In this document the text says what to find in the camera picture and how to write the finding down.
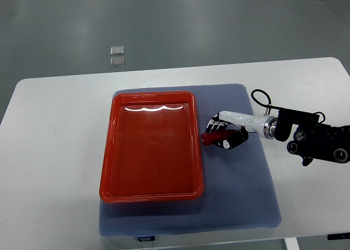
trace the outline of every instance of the concrete floor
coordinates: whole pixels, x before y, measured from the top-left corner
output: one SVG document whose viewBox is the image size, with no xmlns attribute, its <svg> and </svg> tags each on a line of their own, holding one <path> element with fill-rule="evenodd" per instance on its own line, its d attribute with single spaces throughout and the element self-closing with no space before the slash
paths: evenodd
<svg viewBox="0 0 350 250">
<path fill-rule="evenodd" d="M 125 46 L 124 67 L 109 67 L 112 45 Z M 328 56 L 350 73 L 350 0 L 0 0 L 0 121 L 25 78 Z M 285 249 L 282 240 L 206 248 Z"/>
</svg>

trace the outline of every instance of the robotic hand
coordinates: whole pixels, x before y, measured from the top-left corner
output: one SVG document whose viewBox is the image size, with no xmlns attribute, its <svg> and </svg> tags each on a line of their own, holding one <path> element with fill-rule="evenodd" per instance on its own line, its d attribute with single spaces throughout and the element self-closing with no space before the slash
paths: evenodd
<svg viewBox="0 0 350 250">
<path fill-rule="evenodd" d="M 262 104 L 255 97 L 255 92 L 265 94 L 269 103 Z M 224 149 L 232 149 L 248 139 L 248 133 L 258 133 L 260 137 L 285 142 L 291 133 L 293 124 L 298 125 L 293 134 L 293 141 L 287 144 L 290 154 L 303 158 L 302 164 L 309 165 L 313 159 L 338 163 L 350 161 L 350 126 L 332 127 L 323 124 L 322 112 L 308 113 L 285 109 L 271 105 L 268 94 L 262 90 L 253 90 L 252 99 L 266 108 L 263 117 L 222 111 L 209 121 L 206 132 L 202 134 L 205 146 L 214 144 Z M 270 116 L 270 110 L 277 109 L 278 117 Z M 318 122 L 319 115 L 323 120 Z M 227 130 L 229 125 L 240 126 L 240 130 Z"/>
</svg>

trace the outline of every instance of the red tray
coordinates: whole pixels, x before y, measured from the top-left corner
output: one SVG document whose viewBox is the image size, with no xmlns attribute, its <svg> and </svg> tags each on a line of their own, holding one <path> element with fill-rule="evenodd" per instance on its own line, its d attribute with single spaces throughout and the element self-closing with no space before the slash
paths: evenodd
<svg viewBox="0 0 350 250">
<path fill-rule="evenodd" d="M 100 197 L 108 203 L 188 200 L 203 193 L 195 97 L 188 91 L 113 98 Z"/>
</svg>

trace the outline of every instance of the blue mat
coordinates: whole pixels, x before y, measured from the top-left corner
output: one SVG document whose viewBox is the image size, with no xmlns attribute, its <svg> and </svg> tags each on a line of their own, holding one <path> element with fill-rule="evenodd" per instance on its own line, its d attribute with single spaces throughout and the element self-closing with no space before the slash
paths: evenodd
<svg viewBox="0 0 350 250">
<path fill-rule="evenodd" d="M 196 97 L 200 135 L 220 111 L 253 114 L 241 84 L 132 89 L 126 92 L 181 91 Z M 176 235 L 276 227 L 281 215 L 258 134 L 233 150 L 201 146 L 204 192 L 192 201 L 100 203 L 103 236 Z"/>
</svg>

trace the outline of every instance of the small square object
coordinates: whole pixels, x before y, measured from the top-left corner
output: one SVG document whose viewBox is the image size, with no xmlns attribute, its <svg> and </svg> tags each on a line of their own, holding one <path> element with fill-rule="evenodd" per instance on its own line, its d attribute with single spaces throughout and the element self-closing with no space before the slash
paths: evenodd
<svg viewBox="0 0 350 250">
<path fill-rule="evenodd" d="M 113 46 L 110 49 L 110 55 L 122 55 L 124 54 L 124 46 Z"/>
<path fill-rule="evenodd" d="M 124 57 L 111 57 L 110 58 L 111 67 L 122 67 L 124 66 Z"/>
</svg>

